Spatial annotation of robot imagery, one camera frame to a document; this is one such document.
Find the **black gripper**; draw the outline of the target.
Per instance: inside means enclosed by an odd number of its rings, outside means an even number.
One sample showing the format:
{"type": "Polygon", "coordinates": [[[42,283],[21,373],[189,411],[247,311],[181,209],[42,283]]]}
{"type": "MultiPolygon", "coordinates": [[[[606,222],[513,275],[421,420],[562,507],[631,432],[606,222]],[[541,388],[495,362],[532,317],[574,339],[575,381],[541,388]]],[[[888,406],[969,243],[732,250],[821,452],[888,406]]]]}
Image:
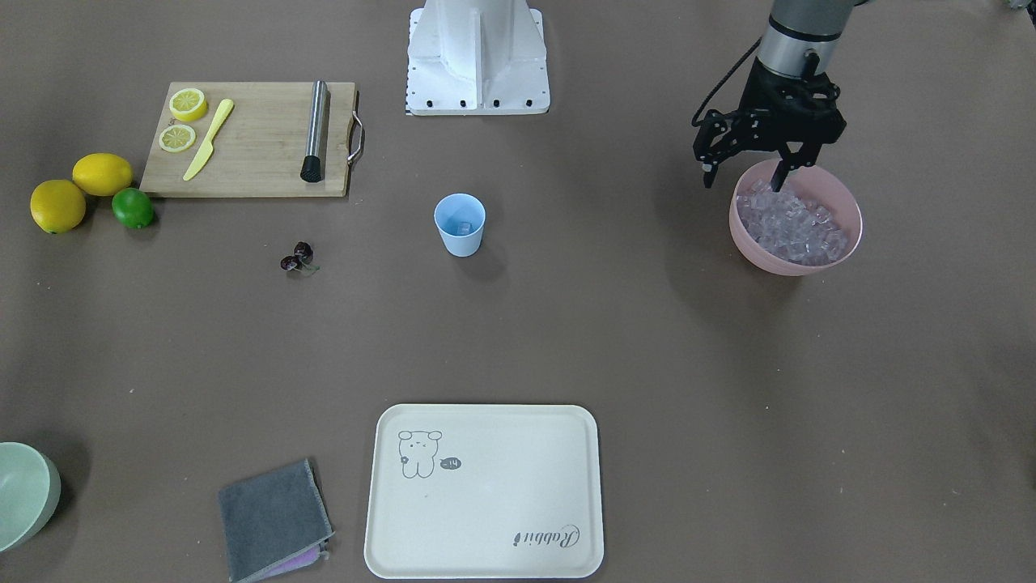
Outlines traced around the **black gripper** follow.
{"type": "Polygon", "coordinates": [[[741,146],[778,152],[780,161],[771,178],[775,193],[783,188],[792,171],[802,163],[817,162],[822,148],[843,136],[847,123],[837,107],[839,96],[839,86],[828,74],[789,78],[754,60],[741,95],[741,111],[749,115],[741,146]]]}

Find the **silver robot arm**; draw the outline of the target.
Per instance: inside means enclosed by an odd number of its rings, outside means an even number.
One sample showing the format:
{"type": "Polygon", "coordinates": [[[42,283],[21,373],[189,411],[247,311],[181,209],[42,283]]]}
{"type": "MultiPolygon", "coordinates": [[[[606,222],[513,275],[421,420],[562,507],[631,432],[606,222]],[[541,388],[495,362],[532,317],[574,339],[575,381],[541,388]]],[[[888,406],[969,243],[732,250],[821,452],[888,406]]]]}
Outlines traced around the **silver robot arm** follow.
{"type": "Polygon", "coordinates": [[[826,68],[857,1],[775,1],[741,109],[749,112],[755,151],[776,151],[771,180],[782,190],[788,174],[814,166],[822,147],[836,143],[847,123],[839,111],[839,86],[826,68]]]}

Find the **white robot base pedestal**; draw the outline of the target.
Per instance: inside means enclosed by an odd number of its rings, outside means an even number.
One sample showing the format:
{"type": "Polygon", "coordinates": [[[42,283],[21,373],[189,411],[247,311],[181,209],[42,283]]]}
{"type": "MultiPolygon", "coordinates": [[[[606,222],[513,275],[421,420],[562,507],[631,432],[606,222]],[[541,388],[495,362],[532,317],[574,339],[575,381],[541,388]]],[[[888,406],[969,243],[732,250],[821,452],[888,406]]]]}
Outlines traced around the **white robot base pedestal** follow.
{"type": "Polygon", "coordinates": [[[427,1],[408,23],[407,114],[549,111],[544,19],[527,2],[427,1]]]}

